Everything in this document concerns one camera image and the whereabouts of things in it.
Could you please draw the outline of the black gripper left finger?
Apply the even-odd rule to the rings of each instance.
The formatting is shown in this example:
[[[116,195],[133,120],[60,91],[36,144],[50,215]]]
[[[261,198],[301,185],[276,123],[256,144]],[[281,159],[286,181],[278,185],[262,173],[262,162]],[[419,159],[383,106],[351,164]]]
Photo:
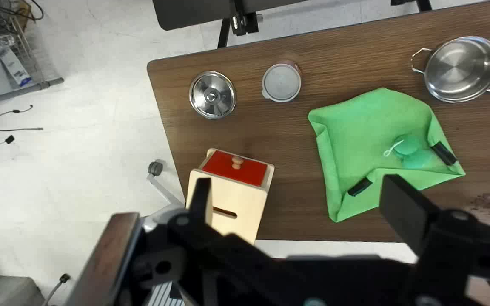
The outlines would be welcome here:
[[[210,191],[211,191],[211,179],[199,178],[196,181],[196,186],[191,196],[191,205],[189,205],[191,219],[198,225],[206,224],[206,207],[208,207]]]

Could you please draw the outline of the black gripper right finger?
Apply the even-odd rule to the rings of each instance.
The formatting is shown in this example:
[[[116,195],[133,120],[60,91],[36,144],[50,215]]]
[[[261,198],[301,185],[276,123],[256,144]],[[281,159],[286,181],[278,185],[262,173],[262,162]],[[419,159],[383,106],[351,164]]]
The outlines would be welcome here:
[[[429,224],[439,208],[400,174],[387,174],[381,183],[380,210],[402,241],[419,254]]]

